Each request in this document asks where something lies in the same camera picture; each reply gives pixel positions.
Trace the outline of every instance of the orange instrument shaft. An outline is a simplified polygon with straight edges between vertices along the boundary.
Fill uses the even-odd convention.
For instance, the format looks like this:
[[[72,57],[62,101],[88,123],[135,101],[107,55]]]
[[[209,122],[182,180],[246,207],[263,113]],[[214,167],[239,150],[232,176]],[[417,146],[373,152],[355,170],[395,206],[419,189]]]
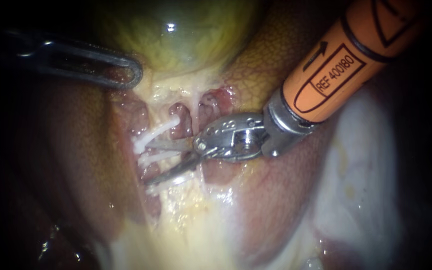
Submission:
[[[420,10],[411,0],[352,3],[265,106],[263,154],[279,156],[310,134],[393,61],[421,32]]]

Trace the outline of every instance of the metal jaw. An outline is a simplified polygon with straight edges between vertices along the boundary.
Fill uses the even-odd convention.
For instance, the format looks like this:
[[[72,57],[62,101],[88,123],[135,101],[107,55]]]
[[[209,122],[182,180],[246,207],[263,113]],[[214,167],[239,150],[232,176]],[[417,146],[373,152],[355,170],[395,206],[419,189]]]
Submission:
[[[260,113],[243,112],[221,117],[207,125],[193,142],[202,156],[240,162],[261,156],[266,132]]]
[[[311,134],[318,123],[308,122],[288,107],[283,89],[276,90],[263,109],[267,137],[261,151],[265,157],[279,157]]]

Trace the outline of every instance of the white fibrous strand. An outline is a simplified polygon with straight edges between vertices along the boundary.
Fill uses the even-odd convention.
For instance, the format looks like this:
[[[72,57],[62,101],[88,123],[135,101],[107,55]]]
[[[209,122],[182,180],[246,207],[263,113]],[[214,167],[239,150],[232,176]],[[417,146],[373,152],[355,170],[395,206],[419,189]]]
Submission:
[[[158,162],[168,158],[172,158],[174,156],[177,156],[179,153],[180,152],[178,151],[164,151],[153,155],[149,155],[148,153],[143,153],[137,160],[137,164],[142,168],[146,168],[153,162]]]
[[[163,134],[165,131],[174,128],[180,123],[180,117],[176,114],[172,114],[169,116],[169,121],[159,125],[158,127],[143,133],[141,136],[136,138],[135,136],[131,138],[133,143],[132,151],[139,155],[142,154],[146,150],[146,145],[151,142],[157,136]]]
[[[192,124],[191,124],[191,128],[193,131],[197,131],[199,130],[199,125],[200,125],[200,118],[199,118],[199,105],[200,105],[200,95],[194,95],[191,99],[191,105],[190,105],[190,110],[189,110],[189,115],[191,116],[192,119]]]

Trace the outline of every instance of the black arrow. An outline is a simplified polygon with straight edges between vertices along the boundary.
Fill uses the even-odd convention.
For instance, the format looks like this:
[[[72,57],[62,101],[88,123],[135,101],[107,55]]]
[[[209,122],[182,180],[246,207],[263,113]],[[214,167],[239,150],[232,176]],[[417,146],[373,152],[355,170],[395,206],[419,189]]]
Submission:
[[[328,43],[326,41],[321,41],[319,43],[319,49],[317,50],[317,52],[315,52],[307,61],[307,63],[302,67],[303,72],[311,65],[311,63],[313,63],[316,57],[318,57],[320,54],[322,54],[322,56],[325,56],[326,46],[328,46]]]

